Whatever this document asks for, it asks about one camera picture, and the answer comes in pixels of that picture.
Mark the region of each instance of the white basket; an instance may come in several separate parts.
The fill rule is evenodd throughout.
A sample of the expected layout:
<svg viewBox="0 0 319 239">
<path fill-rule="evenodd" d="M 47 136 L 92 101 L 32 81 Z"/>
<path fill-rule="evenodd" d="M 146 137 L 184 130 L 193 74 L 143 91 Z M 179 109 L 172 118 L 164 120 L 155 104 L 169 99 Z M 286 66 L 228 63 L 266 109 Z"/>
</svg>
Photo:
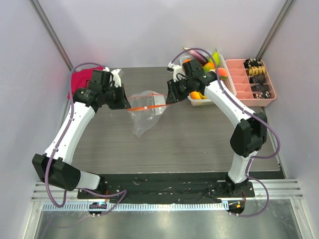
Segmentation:
<svg viewBox="0 0 319 239">
<path fill-rule="evenodd" d="M 183 54 L 183 55 L 179 58 L 180 65 L 182 65 L 183 62 L 184 62 L 185 60 L 188 60 L 188 59 L 193 59 L 193 57 L 190 56 L 189 54 Z M 231 79 L 229 70 L 228 70 L 228 68 L 227 68 L 225 59 L 224 59 L 224 57 L 222 56 L 222 54 L 219 54 L 219 67 L 223 67 L 223 68 L 226 69 L 226 71 L 227 71 L 227 79 L 223 80 L 223 82 L 224 82 L 225 86 L 227 87 L 227 89 L 229 89 L 229 91 L 230 91 L 234 96 L 236 96 L 236 95 L 237 95 L 237 92 L 236 92 L 236 89 L 235 89 L 235 86 L 234 86 L 234 82 L 233 82 L 233 80 Z M 194 99 L 192 99 L 190 96 L 188 96 L 188 99 L 190 100 L 192 106 L 205 106 L 205 105 L 212 105 L 212 104 L 214 104 L 214 102 L 211 101 L 211 100 L 209 100 L 209 99 L 194 100 Z"/>
</svg>

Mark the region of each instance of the gray wooden table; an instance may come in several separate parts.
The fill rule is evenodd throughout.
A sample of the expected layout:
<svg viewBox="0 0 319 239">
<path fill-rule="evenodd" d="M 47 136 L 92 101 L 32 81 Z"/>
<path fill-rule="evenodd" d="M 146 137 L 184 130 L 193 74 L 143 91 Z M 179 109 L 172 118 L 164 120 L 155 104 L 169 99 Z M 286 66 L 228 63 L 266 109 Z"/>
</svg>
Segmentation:
<svg viewBox="0 0 319 239">
<path fill-rule="evenodd" d="M 165 67 L 125 68 L 127 97 L 144 90 L 167 94 Z M 98 110 L 76 148 L 73 165 L 92 173 L 226 172 L 233 151 L 233 126 L 216 106 L 194 107 L 189 100 L 169 106 L 141 138 L 126 110 Z M 274 152 L 268 138 L 259 155 Z M 276 159 L 254 160 L 253 171 L 278 171 Z"/>
</svg>

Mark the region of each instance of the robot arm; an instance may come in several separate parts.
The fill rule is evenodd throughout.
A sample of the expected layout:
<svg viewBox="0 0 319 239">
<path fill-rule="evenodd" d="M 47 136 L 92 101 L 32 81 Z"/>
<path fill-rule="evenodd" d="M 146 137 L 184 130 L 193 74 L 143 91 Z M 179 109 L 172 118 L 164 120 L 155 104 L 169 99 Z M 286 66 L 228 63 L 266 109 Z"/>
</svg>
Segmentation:
<svg viewBox="0 0 319 239">
<path fill-rule="evenodd" d="M 75 92 L 73 96 L 75 102 L 74 114 L 68 130 L 64 132 L 70 117 L 67 117 L 64 121 L 57 136 L 44 154 L 36 154 L 32 160 L 32 164 L 42 182 L 44 182 L 48 156 L 51 155 L 57 141 L 64 133 L 65 135 L 50 167 L 49 184 L 68 191 L 75 188 L 98 189 L 98 192 L 104 194 L 105 183 L 100 176 L 80 171 L 71 166 L 71 163 L 82 133 L 98 108 L 102 105 L 108 105 L 112 110 L 131 107 L 125 95 L 124 85 L 121 83 L 120 73 L 120 69 L 112 72 L 108 68 L 103 71 L 94 70 L 88 89 L 80 88 Z"/>
<path fill-rule="evenodd" d="M 200 91 L 208 99 L 212 100 L 230 119 L 235 127 L 235 131 L 230 139 L 230 144 L 234 150 L 234 158 L 231 169 L 226 177 L 227 188 L 230 193 L 238 193 L 248 182 L 246 168 L 251 156 L 257 154 L 261 146 L 266 142 L 267 129 L 262 124 L 251 118 L 249 113 L 255 114 L 263 121 L 267 122 L 265 114 L 256 114 L 252 109 L 242 104 L 221 82 L 224 90 L 218 84 L 216 73 L 210 71 L 204 73 L 201 65 L 197 60 L 191 60 L 183 64 L 185 78 L 178 80 L 175 71 L 180 73 L 181 66 L 174 64 L 168 65 L 168 70 L 173 71 L 173 79 L 168 81 L 167 104 L 177 103 L 187 98 L 192 91 Z M 241 111 L 233 102 L 224 94 L 224 91 L 243 108 Z"/>
</svg>

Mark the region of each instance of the pink tray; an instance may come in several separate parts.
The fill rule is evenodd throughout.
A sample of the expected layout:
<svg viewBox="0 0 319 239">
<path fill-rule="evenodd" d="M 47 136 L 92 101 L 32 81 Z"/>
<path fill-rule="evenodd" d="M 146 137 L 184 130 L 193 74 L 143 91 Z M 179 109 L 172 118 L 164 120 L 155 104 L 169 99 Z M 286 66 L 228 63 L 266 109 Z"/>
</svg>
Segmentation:
<svg viewBox="0 0 319 239">
<path fill-rule="evenodd" d="M 262 65 L 266 68 L 266 82 L 269 85 L 270 98 L 269 99 L 254 99 L 251 87 L 258 84 L 249 84 L 249 78 L 247 76 L 246 69 L 244 68 L 245 59 L 230 59 L 226 60 L 226 65 L 228 67 L 231 78 L 233 79 L 235 89 L 237 92 L 237 98 L 244 103 L 246 106 L 267 106 L 271 101 L 277 98 L 274 86 L 268 75 L 265 63 L 262 61 Z"/>
</svg>

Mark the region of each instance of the purple eggplant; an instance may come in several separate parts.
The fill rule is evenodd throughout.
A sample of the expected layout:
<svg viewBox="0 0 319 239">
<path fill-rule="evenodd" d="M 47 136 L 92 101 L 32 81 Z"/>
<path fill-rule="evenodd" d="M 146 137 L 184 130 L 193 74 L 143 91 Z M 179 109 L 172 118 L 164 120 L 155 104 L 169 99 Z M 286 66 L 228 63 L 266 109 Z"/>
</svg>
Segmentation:
<svg viewBox="0 0 319 239">
<path fill-rule="evenodd" d="M 188 53 L 194 57 L 195 59 L 197 59 L 200 64 L 202 64 L 203 66 L 208 63 L 208 59 L 206 57 L 204 57 L 201 53 L 199 53 L 198 51 L 196 50 L 190 50 L 188 51 Z"/>
</svg>

